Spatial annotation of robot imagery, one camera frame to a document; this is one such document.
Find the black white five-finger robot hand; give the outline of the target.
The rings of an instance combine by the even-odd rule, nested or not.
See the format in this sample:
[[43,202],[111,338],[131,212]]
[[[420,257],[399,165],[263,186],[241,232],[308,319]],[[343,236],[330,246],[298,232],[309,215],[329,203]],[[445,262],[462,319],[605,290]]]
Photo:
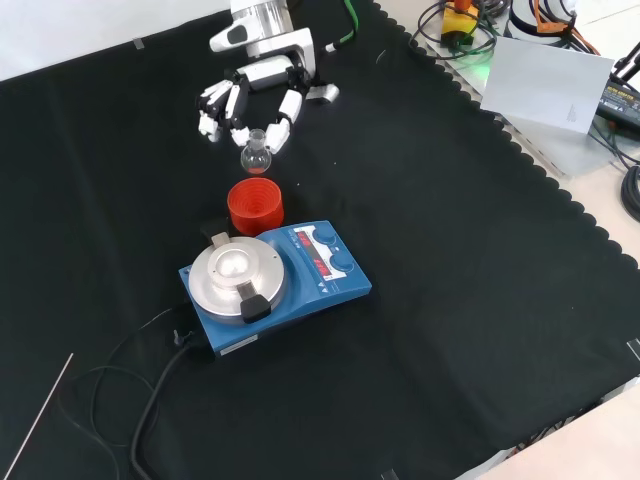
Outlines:
[[316,53],[311,30],[302,28],[290,33],[252,42],[247,52],[255,61],[242,66],[198,97],[198,131],[211,142],[228,130],[240,148],[249,144],[250,129],[242,115],[251,93],[285,85],[287,90],[276,120],[265,133],[266,149],[277,154],[288,141],[305,101],[331,103],[340,90],[321,81],[316,71]]

